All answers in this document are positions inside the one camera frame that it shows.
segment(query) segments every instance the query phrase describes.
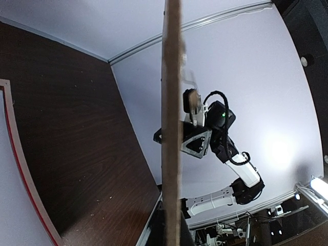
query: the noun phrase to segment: red trim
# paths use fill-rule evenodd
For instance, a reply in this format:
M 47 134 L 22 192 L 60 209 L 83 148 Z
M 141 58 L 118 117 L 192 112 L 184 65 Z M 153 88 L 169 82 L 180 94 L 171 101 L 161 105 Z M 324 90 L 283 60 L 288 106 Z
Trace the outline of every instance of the red trim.
M 19 170 L 19 173 L 20 173 L 20 176 L 22 178 L 22 181 L 24 183 L 24 186 L 26 188 L 26 191 L 30 197 L 30 200 L 34 206 L 34 209 L 42 223 L 42 225 L 44 226 L 45 230 L 47 231 L 49 237 L 51 238 L 52 242 L 54 243 L 55 246 L 59 246 L 59 244 L 57 243 L 57 241 L 55 240 L 54 236 L 51 234 L 50 232 L 50 229 L 48 228 L 45 220 L 43 219 L 42 215 L 41 215 L 41 212 L 40 210 L 38 209 L 37 205 L 36 205 L 36 202 L 35 200 L 33 199 L 33 196 L 32 196 L 32 193 L 29 189 L 29 186 L 27 184 L 27 181 L 25 179 L 25 176 L 24 176 L 24 173 L 23 173 L 23 170 L 22 170 L 22 167 L 21 167 L 21 163 L 19 163 L 19 158 L 18 158 L 18 155 L 17 155 L 17 151 L 16 151 L 16 148 L 15 148 L 15 144 L 14 144 L 14 140 L 13 140 L 13 136 L 12 136 L 12 133 L 11 133 L 11 127 L 10 127 L 10 124 L 9 124 L 9 116 L 8 116 L 8 112 L 7 112 L 7 107 L 6 107 L 6 97 L 5 97 L 5 90 L 4 90 L 4 87 L 1 87 L 0 86 L 0 90 L 3 91 L 4 93 L 4 103 L 5 103 L 5 115 L 6 115 L 6 122 L 7 122 L 7 128 L 8 128 L 8 134 L 9 134 L 9 138 L 10 138 L 10 142 L 11 142 L 11 146 L 12 146 L 12 150 L 14 152 L 14 156 L 15 156 L 15 159 L 16 159 L 16 163 L 17 163 L 17 167 L 18 167 L 18 170 Z

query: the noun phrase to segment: black cable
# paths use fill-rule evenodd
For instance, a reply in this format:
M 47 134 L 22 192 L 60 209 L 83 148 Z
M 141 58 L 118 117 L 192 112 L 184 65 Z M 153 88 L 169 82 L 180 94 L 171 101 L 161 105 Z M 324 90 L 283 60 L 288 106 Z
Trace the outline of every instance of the black cable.
M 255 197 L 252 201 L 255 201 L 255 200 L 257 200 L 261 195 L 262 195 L 262 191 L 263 190 L 261 190 L 261 192 L 258 194 L 258 196 L 257 197 Z
M 277 219 L 279 219 L 279 218 L 269 218 L 269 217 L 265 217 L 265 216 L 261 216 L 261 215 L 256 215 L 256 216 L 254 216 L 253 214 L 251 214 L 250 212 L 245 212 L 244 214 L 242 214 L 241 216 L 244 216 L 244 215 L 246 215 L 246 214 L 248 214 L 249 216 L 249 218 L 253 218 L 253 219 L 255 219 L 256 221 L 258 221 L 258 222 L 260 222 L 260 223 L 267 223 L 267 222 L 271 222 L 271 221 L 275 221 L 275 220 L 277 220 Z
M 228 146 L 228 124 L 229 124 L 229 105 L 228 105 L 228 99 L 227 97 L 220 91 L 212 91 L 204 100 L 204 105 L 206 103 L 206 101 L 213 95 L 220 95 L 223 98 L 224 101 L 224 111 L 225 111 L 225 118 L 224 118 L 224 133 L 223 133 L 223 147 L 225 150 L 225 154 L 227 155 L 229 161 L 236 165 L 236 166 L 242 166 L 245 165 L 246 163 L 251 161 L 251 156 L 249 155 L 248 152 L 242 152 L 243 155 L 245 155 L 247 157 L 247 160 L 243 161 L 243 162 L 235 162 L 232 157 L 231 157 L 231 153 L 229 152 L 229 146 Z

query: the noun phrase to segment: white panel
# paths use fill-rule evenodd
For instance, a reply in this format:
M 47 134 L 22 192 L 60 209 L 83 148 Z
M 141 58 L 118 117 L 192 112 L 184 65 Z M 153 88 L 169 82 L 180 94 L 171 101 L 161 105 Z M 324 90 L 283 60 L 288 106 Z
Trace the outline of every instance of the white panel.
M 34 210 L 11 148 L 0 91 L 0 238 L 1 245 L 53 245 Z
M 188 67 L 203 96 L 226 94 L 237 119 L 229 135 L 248 151 L 266 187 L 247 206 L 199 214 L 196 223 L 256 206 L 293 190 L 295 183 L 323 174 L 321 139 L 308 82 L 292 39 L 276 8 L 243 14 L 187 31 Z M 134 130 L 157 183 L 160 145 L 161 44 L 113 66 Z M 182 154 L 182 197 L 226 187 L 237 176 L 211 151 L 203 159 Z
M 183 23 L 267 0 L 183 2 Z M 0 16 L 98 56 L 114 55 L 162 32 L 164 0 L 0 0 Z

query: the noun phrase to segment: robotic arm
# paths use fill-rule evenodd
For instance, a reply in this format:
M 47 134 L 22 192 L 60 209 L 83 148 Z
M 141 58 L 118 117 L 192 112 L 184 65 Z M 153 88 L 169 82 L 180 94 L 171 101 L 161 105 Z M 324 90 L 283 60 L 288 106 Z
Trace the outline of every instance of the robotic arm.
M 214 94 L 221 95 L 224 104 L 215 101 L 207 107 L 207 99 Z M 181 150 L 201 159 L 207 154 L 208 147 L 211 147 L 217 158 L 239 176 L 230 186 L 220 191 L 198 198 L 182 199 L 185 218 L 221 206 L 248 204 L 257 199 L 262 193 L 264 183 L 250 163 L 250 155 L 246 152 L 240 153 L 228 137 L 228 128 L 236 116 L 229 110 L 224 94 L 212 92 L 202 103 L 196 89 L 186 90 L 183 94 L 183 110 L 186 117 L 182 123 Z M 154 134 L 154 141 L 161 143 L 161 129 Z

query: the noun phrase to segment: wooden board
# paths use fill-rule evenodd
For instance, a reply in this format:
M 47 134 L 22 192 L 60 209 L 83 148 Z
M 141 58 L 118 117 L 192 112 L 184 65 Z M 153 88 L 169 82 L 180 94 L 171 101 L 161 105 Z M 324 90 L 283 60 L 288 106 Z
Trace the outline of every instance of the wooden board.
M 135 245 L 159 191 L 110 65 L 2 23 L 0 32 L 26 162 L 65 244 Z
M 162 41 L 162 187 L 167 246 L 180 243 L 181 1 L 167 0 Z

